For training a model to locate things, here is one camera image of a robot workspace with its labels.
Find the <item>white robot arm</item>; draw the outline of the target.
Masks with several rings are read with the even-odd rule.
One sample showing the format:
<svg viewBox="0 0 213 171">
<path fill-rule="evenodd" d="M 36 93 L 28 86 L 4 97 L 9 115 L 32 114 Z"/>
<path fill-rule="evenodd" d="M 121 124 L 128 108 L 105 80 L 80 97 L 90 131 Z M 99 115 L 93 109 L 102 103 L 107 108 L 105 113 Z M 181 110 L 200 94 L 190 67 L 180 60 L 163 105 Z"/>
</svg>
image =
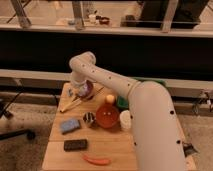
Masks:
<svg viewBox="0 0 213 171">
<path fill-rule="evenodd" d="M 95 65 L 85 52 L 69 61 L 71 83 L 92 79 L 129 102 L 133 145 L 139 171 L 187 171 L 174 105 L 168 90 L 155 81 L 138 81 Z"/>
</svg>

